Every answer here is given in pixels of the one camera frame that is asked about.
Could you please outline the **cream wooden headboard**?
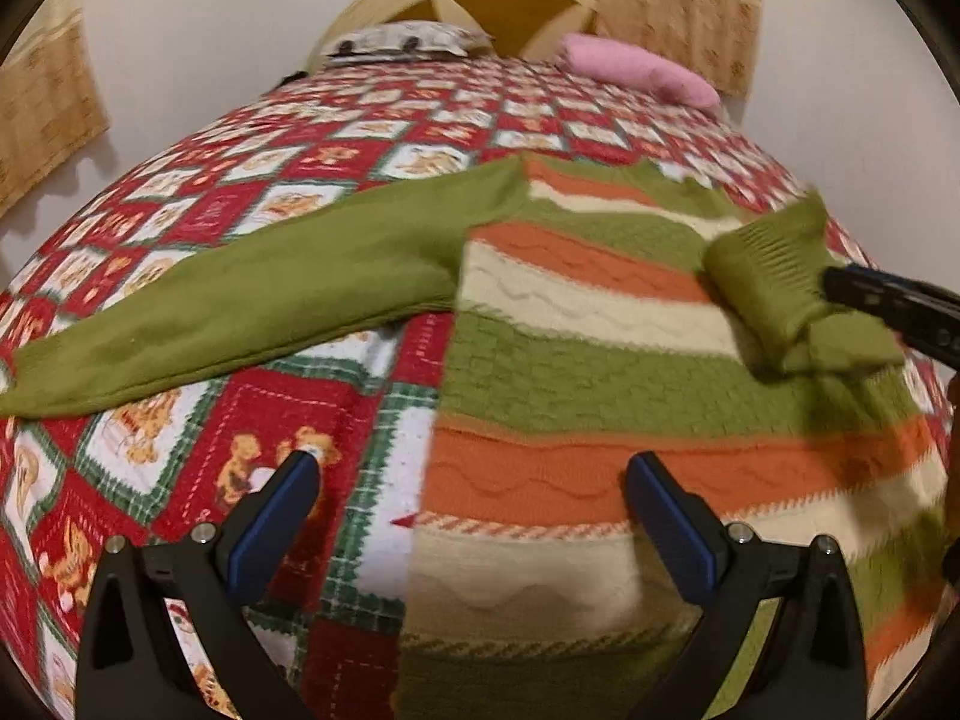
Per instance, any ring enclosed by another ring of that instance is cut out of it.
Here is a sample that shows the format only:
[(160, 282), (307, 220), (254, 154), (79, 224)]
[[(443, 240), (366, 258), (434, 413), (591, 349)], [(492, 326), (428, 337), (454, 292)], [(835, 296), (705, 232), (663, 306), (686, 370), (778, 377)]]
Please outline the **cream wooden headboard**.
[(481, 29), (501, 57), (543, 62), (568, 32), (591, 32), (597, 0), (353, 0), (332, 21), (309, 54), (306, 68), (322, 65), (320, 49), (334, 37), (398, 20), (433, 20)]

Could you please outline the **beige curtain on left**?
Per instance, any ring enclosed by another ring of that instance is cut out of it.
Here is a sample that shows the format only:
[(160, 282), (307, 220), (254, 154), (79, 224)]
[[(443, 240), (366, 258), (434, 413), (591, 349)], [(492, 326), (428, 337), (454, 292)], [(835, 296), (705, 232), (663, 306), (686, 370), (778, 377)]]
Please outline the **beige curtain on left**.
[(44, 0), (2, 64), (2, 210), (108, 128), (80, 0)]

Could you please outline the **pink pillow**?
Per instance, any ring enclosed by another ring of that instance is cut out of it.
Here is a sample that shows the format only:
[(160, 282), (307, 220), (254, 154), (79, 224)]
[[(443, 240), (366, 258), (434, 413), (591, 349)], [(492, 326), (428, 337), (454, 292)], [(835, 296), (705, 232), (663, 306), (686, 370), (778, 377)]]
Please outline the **pink pillow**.
[(708, 114), (721, 112), (721, 96), (703, 76), (640, 46), (568, 32), (560, 39), (555, 62), (594, 82), (623, 86)]

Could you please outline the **white patterned pillow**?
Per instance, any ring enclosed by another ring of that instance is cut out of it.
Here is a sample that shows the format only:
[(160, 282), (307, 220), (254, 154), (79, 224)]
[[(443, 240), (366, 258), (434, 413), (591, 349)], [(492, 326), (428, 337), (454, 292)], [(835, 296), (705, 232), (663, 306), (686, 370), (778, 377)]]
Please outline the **white patterned pillow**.
[(449, 54), (467, 57), (471, 52), (492, 47), (491, 37), (483, 29), (466, 28), (444, 21), (407, 20), (366, 26), (340, 34), (320, 48), (320, 57), (324, 60), (374, 54)]

